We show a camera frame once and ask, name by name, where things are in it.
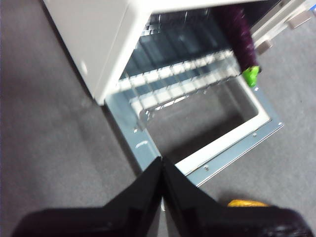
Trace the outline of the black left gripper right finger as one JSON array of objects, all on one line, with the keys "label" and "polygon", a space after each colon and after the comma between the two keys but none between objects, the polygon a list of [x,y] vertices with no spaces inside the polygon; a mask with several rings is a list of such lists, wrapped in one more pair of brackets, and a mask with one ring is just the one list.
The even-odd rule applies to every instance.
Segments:
[{"label": "black left gripper right finger", "polygon": [[312,237],[304,218],[292,209],[227,207],[196,187],[162,159],[163,198],[183,237]]}]

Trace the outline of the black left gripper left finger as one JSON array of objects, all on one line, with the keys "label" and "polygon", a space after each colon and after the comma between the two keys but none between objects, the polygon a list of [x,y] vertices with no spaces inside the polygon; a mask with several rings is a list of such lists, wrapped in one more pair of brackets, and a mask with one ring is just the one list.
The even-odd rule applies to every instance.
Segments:
[{"label": "black left gripper left finger", "polygon": [[156,158],[101,207],[53,208],[24,216],[14,237],[145,237],[161,200],[162,160]]}]

